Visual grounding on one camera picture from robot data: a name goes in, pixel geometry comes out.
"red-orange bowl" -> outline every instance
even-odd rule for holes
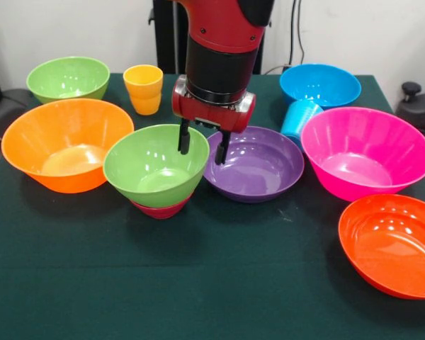
[[[354,268],[375,288],[425,300],[425,202],[394,194],[361,198],[342,213],[339,238]]]
[[[144,205],[140,205],[134,201],[131,200],[131,203],[135,205],[137,208],[142,211],[142,213],[155,218],[156,220],[166,220],[167,218],[173,217],[177,213],[181,211],[181,209],[184,208],[186,203],[191,199],[192,194],[187,197],[187,199],[181,201],[180,203],[177,203],[175,205],[170,205],[169,207],[165,208],[150,208],[145,207]]]

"bowl rim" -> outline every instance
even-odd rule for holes
[[[106,167],[105,167],[105,164],[106,164],[106,161],[107,161],[107,158],[108,158],[108,156],[110,155],[110,153],[113,151],[113,149],[118,145],[118,144],[120,144],[123,140],[125,140],[126,138],[129,138],[129,137],[131,137],[132,135],[136,135],[138,132],[141,132],[141,131],[145,131],[145,130],[151,130],[151,129],[154,129],[154,128],[160,128],[161,126],[174,126],[174,127],[177,127],[177,128],[179,128],[179,124],[156,124],[156,125],[150,125],[150,126],[147,126],[147,127],[142,127],[142,128],[140,128],[140,129],[137,129],[136,131],[134,131],[134,132],[131,132],[131,133],[129,133],[129,134],[127,134],[126,136],[124,136],[124,137],[121,137],[114,145],[112,145],[112,147],[107,151],[107,153],[106,153],[106,156],[104,157],[104,162],[103,162],[103,174],[104,174],[104,176],[105,176],[105,178],[106,178],[106,180],[107,180],[107,182],[109,182],[114,188],[116,188],[116,189],[118,189],[118,190],[122,190],[122,191],[125,191],[125,192],[127,192],[127,193],[132,193],[132,194],[138,194],[138,195],[144,195],[144,194],[150,194],[150,193],[163,193],[164,191],[170,191],[170,190],[173,190],[173,189],[175,189],[175,188],[179,188],[180,186],[182,186],[182,185],[184,185],[185,183],[187,183],[188,181],[190,181],[192,178],[194,178],[194,177],[196,177],[200,172],[202,172],[202,171],[204,171],[204,168],[205,168],[205,166],[206,166],[206,164],[207,164],[207,162],[208,162],[208,157],[209,157],[209,153],[210,153],[210,145],[209,145],[209,143],[208,143],[208,140],[206,139],[206,137],[203,135],[203,133],[201,133],[200,131],[198,131],[197,129],[194,129],[193,127],[189,127],[189,132],[193,132],[193,133],[195,133],[195,134],[197,134],[197,135],[199,135],[200,136],[200,138],[203,138],[204,139],[204,141],[205,141],[205,144],[206,144],[206,147],[207,147],[207,156],[206,156],[206,161],[205,161],[205,165],[204,166],[202,166],[197,172],[195,172],[194,173],[194,175],[192,175],[192,176],[190,176],[189,177],[189,179],[187,179],[186,181],[184,181],[183,183],[180,183],[180,184],[178,184],[178,185],[176,185],[176,186],[171,186],[170,188],[165,188],[164,190],[157,190],[157,191],[131,191],[131,190],[129,190],[129,189],[126,189],[126,188],[123,188],[123,187],[121,187],[121,186],[118,186],[118,185],[116,185],[115,184],[115,182],[114,181],[111,181],[110,180],[110,178],[107,176],[107,173],[106,173]]]
[[[62,61],[62,60],[70,60],[70,59],[91,60],[91,61],[94,61],[94,62],[98,63],[99,65],[103,66],[106,69],[106,71],[107,71],[106,80],[103,81],[101,83],[101,85],[100,86],[97,86],[94,90],[91,90],[91,91],[86,92],[86,93],[83,93],[83,94],[79,94],[78,96],[69,97],[69,98],[60,98],[60,97],[47,96],[45,94],[40,93],[39,91],[35,91],[30,86],[30,84],[29,84],[30,77],[36,72],[37,69],[39,69],[39,68],[41,68],[41,67],[43,67],[43,66],[45,66],[47,64],[52,64],[54,62],[59,62],[59,61]],[[48,98],[48,99],[55,99],[55,100],[61,101],[63,99],[76,99],[76,98],[79,98],[79,97],[82,97],[82,96],[88,96],[88,95],[92,94],[93,92],[98,91],[100,88],[102,88],[103,86],[105,86],[108,83],[108,81],[110,80],[110,77],[111,77],[110,75],[111,75],[111,71],[110,71],[109,67],[106,65],[106,63],[100,61],[99,59],[95,59],[95,58],[92,58],[92,57],[83,57],[83,56],[70,55],[70,56],[67,56],[67,57],[60,57],[60,58],[51,59],[51,60],[48,60],[46,62],[43,62],[43,63],[37,65],[28,74],[27,79],[25,81],[25,84],[27,85],[27,88],[33,94],[35,94],[36,96],[40,96],[40,97],[44,97],[44,98]]]
[[[289,93],[289,91],[286,89],[286,86],[284,86],[284,85],[282,84],[282,80],[283,80],[285,77],[287,77],[287,76],[286,76],[286,74],[289,74],[289,73],[291,72],[291,70],[293,70],[293,69],[297,69],[297,68],[303,68],[303,67],[327,67],[327,68],[330,68],[330,69],[335,69],[335,70],[338,70],[338,71],[343,72],[343,73],[347,74],[348,76],[350,76],[350,77],[353,79],[353,81],[357,84],[358,91],[356,92],[356,95],[352,97],[352,99],[351,99],[351,100],[341,101],[341,102],[339,102],[339,103],[331,103],[330,105],[319,105],[319,104],[318,104],[321,108],[335,108],[335,107],[338,107],[338,106],[345,106],[345,105],[348,105],[348,104],[350,104],[350,103],[353,103],[353,102],[354,102],[357,98],[359,98],[359,96],[360,96],[360,95],[361,95],[361,93],[362,93],[362,84],[361,84],[361,82],[359,81],[359,79],[357,79],[357,77],[356,77],[356,76],[354,76],[352,73],[350,73],[350,72],[346,71],[345,69],[342,69],[342,68],[337,67],[337,66],[334,66],[334,65],[330,65],[330,64],[321,64],[321,63],[299,64],[299,65],[296,65],[296,66],[290,67],[289,69],[285,70],[285,71],[284,71],[284,72],[280,75],[279,80],[278,80],[279,86],[280,86],[280,88],[282,89],[283,93],[284,93],[284,94],[286,94],[287,96],[289,96],[289,97],[293,98],[295,101],[299,101],[299,100],[304,99],[304,98],[299,98],[299,99],[298,99],[298,98],[296,98],[296,97],[294,97],[294,96],[291,96],[291,94]]]
[[[3,134],[3,137],[1,138],[1,146],[0,146],[0,149],[1,149],[1,153],[3,154],[3,156],[4,156],[5,160],[6,160],[6,161],[7,161],[10,165],[12,165],[14,168],[16,168],[16,169],[18,169],[18,170],[22,171],[23,173],[25,173],[25,174],[27,174],[27,175],[34,175],[34,176],[38,176],[38,177],[46,177],[46,178],[66,178],[66,177],[70,177],[70,176],[78,176],[78,175],[80,175],[80,174],[88,174],[88,173],[90,173],[90,172],[93,172],[93,171],[98,170],[99,168],[101,168],[101,167],[103,166],[103,161],[102,161],[102,163],[98,164],[97,166],[95,166],[94,168],[92,168],[92,169],[90,169],[90,170],[88,170],[88,171],[79,171],[79,172],[76,172],[76,173],[73,173],[73,174],[67,174],[67,175],[47,175],[47,174],[42,174],[42,173],[38,173],[38,172],[35,172],[35,171],[31,171],[31,170],[24,169],[24,168],[23,168],[23,167],[21,167],[21,166],[17,166],[17,165],[16,165],[16,163],[15,163],[15,162],[13,162],[13,161],[11,161],[10,157],[7,155],[6,150],[4,149],[4,142],[5,142],[5,140],[6,140],[6,136],[7,136],[7,135],[10,133],[10,131],[11,131],[11,127],[13,127],[15,124],[17,124],[17,122],[19,122],[19,121],[21,121],[21,120],[25,119],[25,117],[28,117],[29,115],[33,115],[33,114],[34,114],[34,112],[36,112],[36,111],[38,111],[38,110],[41,110],[42,108],[45,108],[45,107],[47,107],[47,106],[56,106],[56,105],[59,105],[59,104],[60,104],[60,102],[67,102],[67,101],[85,101],[85,102],[88,102],[88,101],[94,101],[94,102],[101,102],[101,105],[106,105],[106,106],[109,106],[109,107],[114,107],[114,108],[116,108],[116,109],[117,109],[117,112],[123,113],[123,118],[127,120],[127,123],[129,123],[129,124],[130,124],[130,127],[132,127],[132,130],[134,130],[134,129],[135,129],[134,121],[133,121],[133,120],[132,120],[132,118],[129,116],[129,114],[128,114],[125,110],[123,110],[121,107],[119,107],[119,106],[117,106],[117,105],[115,105],[115,104],[113,104],[113,103],[110,103],[110,102],[108,102],[108,101],[102,101],[102,100],[100,100],[100,99],[93,99],[93,98],[68,98],[68,99],[61,99],[61,100],[59,100],[59,101],[52,101],[52,102],[50,102],[50,103],[46,103],[46,104],[42,104],[42,105],[36,106],[36,107],[32,108],[31,110],[29,110],[29,111],[25,112],[23,115],[21,115],[20,117],[18,117],[15,121],[13,121],[13,122],[12,122],[12,123],[8,126],[8,128],[6,129],[5,133]]]
[[[293,181],[293,183],[290,184],[289,186],[284,186],[283,188],[279,188],[277,191],[274,191],[272,193],[259,193],[259,194],[250,194],[249,195],[249,194],[235,193],[233,191],[225,190],[221,186],[216,185],[215,183],[213,183],[211,181],[211,177],[209,176],[209,173],[210,172],[208,171],[208,169],[205,170],[205,173],[203,174],[203,177],[205,177],[206,181],[208,181],[209,183],[211,183],[211,185],[213,185],[217,189],[219,189],[219,190],[221,190],[221,191],[223,191],[223,192],[225,192],[227,194],[231,194],[231,195],[238,196],[238,197],[243,197],[243,198],[265,198],[265,197],[269,197],[269,196],[279,195],[279,194],[283,193],[284,191],[288,190],[289,188],[291,188],[292,186],[294,186],[299,181],[299,179],[302,177],[302,175],[304,174],[305,160],[304,160],[304,156],[302,154],[302,151],[299,149],[299,147],[290,138],[286,137],[285,135],[282,135],[281,133],[279,133],[279,132],[277,132],[275,130],[269,129],[267,127],[264,128],[264,127],[256,126],[256,125],[248,125],[246,127],[246,129],[242,133],[245,133],[246,130],[249,129],[249,128],[250,128],[250,130],[269,131],[272,134],[281,136],[284,140],[287,140],[288,141],[288,144],[291,144],[291,146],[294,147],[294,149],[296,150],[295,153],[299,154],[300,159],[302,161],[302,167],[301,167],[301,169],[299,171],[299,174],[296,176],[296,180]],[[208,137],[208,144],[209,144],[210,139],[213,138],[213,136],[216,136],[219,133],[220,132],[215,132],[211,136],[209,136]],[[212,155],[213,155],[213,153],[210,151],[210,155],[208,157],[208,161],[209,161],[209,159],[211,159]]]
[[[381,110],[376,110],[374,108],[364,108],[364,107],[360,107],[360,106],[344,106],[344,107],[341,107],[341,108],[331,108],[329,110],[325,110],[323,112],[320,112],[317,115],[315,115],[312,118],[310,118],[309,121],[305,124],[304,128],[302,129],[302,132],[301,132],[301,135],[300,135],[300,141],[301,141],[301,144],[302,144],[302,148],[304,149],[304,152],[307,155],[307,158],[315,166],[318,166],[322,171],[324,171],[325,173],[329,174],[330,176],[333,176],[336,179],[339,179],[341,181],[345,181],[347,183],[352,183],[352,184],[357,185],[357,186],[364,186],[366,188],[372,188],[372,189],[393,189],[393,188],[406,187],[406,186],[410,186],[410,185],[412,185],[412,184],[420,181],[423,177],[425,177],[425,172],[424,172],[423,175],[418,176],[417,178],[415,178],[415,179],[413,179],[413,180],[411,180],[409,182],[399,183],[399,184],[391,184],[389,186],[376,186],[376,185],[370,185],[370,184],[361,184],[361,183],[357,183],[355,181],[349,181],[347,179],[343,179],[341,177],[338,177],[337,175],[333,174],[330,171],[327,171],[327,170],[323,169],[323,167],[315,159],[312,158],[312,156],[309,153],[309,151],[305,149],[305,146],[304,146],[304,142],[303,141],[305,140],[305,138],[307,138],[305,136],[306,135],[306,131],[307,131],[306,127],[308,125],[310,125],[310,124],[313,124],[313,122],[315,121],[315,119],[317,117],[321,116],[321,115],[329,115],[329,114],[333,114],[333,113],[335,113],[337,111],[347,111],[347,110],[350,110],[350,109],[357,110],[357,111],[364,111],[365,110],[365,111],[370,111],[372,114],[385,115],[387,117],[390,117],[390,119],[397,120],[401,124],[403,124],[403,125],[407,126],[408,128],[410,128],[414,132],[414,134],[418,134],[418,136],[420,136],[421,138],[423,138],[424,141],[425,141],[425,137],[420,133],[420,131],[418,131],[414,126],[412,126],[411,124],[409,124],[408,122],[404,121],[403,119],[397,117],[394,114],[391,114],[391,113],[388,113],[388,112],[384,112],[384,111],[381,111]]]
[[[354,260],[354,258],[351,256],[350,252],[349,252],[349,248],[347,246],[345,246],[345,238],[343,235],[343,228],[344,228],[344,216],[346,213],[348,213],[350,210],[354,209],[354,205],[357,205],[358,203],[360,203],[362,200],[367,200],[367,199],[373,199],[375,197],[385,197],[385,198],[397,198],[397,199],[403,199],[403,200],[407,200],[407,201],[412,201],[412,202],[416,202],[419,203],[421,205],[423,205],[425,207],[425,202],[422,200],[419,200],[418,198],[414,198],[411,196],[407,196],[407,195],[400,195],[400,194],[396,194],[396,193],[383,193],[383,194],[373,194],[373,195],[368,195],[368,196],[364,196],[362,198],[359,198],[358,200],[353,201],[352,203],[350,203],[344,210],[343,212],[340,214],[340,218],[339,218],[339,223],[338,223],[338,234],[339,234],[339,241],[340,241],[340,245],[341,248],[343,249],[346,257],[348,258],[348,260],[351,262],[351,264],[358,269],[358,272],[360,271],[361,273],[363,273],[367,278],[371,279],[373,282],[376,282],[378,285],[380,285],[381,287],[384,287],[384,289],[390,291],[390,292],[394,292],[394,293],[398,293],[410,298],[416,298],[416,299],[425,299],[425,295],[416,295],[416,294],[407,294],[406,292],[402,292],[399,290],[394,290],[391,287],[387,287],[386,285],[383,285],[382,283],[380,283],[379,281],[377,281],[376,279],[374,279],[372,276],[368,275],[359,265],[358,262]]]

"pink bowl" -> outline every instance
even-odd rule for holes
[[[348,201],[396,193],[425,176],[425,137],[369,108],[333,108],[311,118],[301,143],[321,184]]]

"blue bowl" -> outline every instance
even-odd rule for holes
[[[359,80],[349,72],[324,64],[303,64],[287,69],[280,76],[280,87],[287,104],[309,99],[324,109],[345,106],[361,94]]]

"plastic bowl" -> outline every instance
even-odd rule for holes
[[[288,104],[309,99],[322,108],[348,105],[360,96],[362,89],[352,74],[324,64],[302,64],[287,69],[280,76],[280,87]]]
[[[171,206],[166,207],[166,208],[148,208],[148,207],[140,205],[136,202],[131,201],[131,203],[133,205],[135,205],[137,208],[139,208],[142,213],[144,213],[144,214],[146,214],[150,217],[153,217],[156,220],[166,220],[170,217],[173,217],[177,213],[179,213],[181,211],[181,209],[184,208],[186,203],[191,199],[191,196],[192,196],[192,194],[190,194],[189,197],[187,197],[187,199],[181,201],[180,203],[177,203],[175,205],[171,205]]]
[[[99,60],[63,57],[45,62],[27,77],[27,87],[41,103],[67,98],[102,99],[110,70]]]
[[[341,245],[375,288],[405,299],[425,299],[425,202],[373,195],[350,204],[339,222]]]
[[[107,153],[107,180],[126,198],[148,208],[180,203],[200,182],[210,151],[200,132],[189,132],[185,155],[178,151],[176,124],[153,125],[124,137]]]
[[[344,200],[396,193],[425,176],[425,137],[382,111],[326,110],[307,122],[301,143],[321,184]]]
[[[287,191],[304,171],[302,152],[289,138],[249,126],[232,134],[225,165],[214,162],[220,132],[208,138],[211,154],[205,178],[224,196],[243,203],[271,200]]]
[[[1,142],[5,159],[47,188],[80,193],[106,181],[106,152],[134,130],[121,108],[96,99],[66,99],[16,119]]]

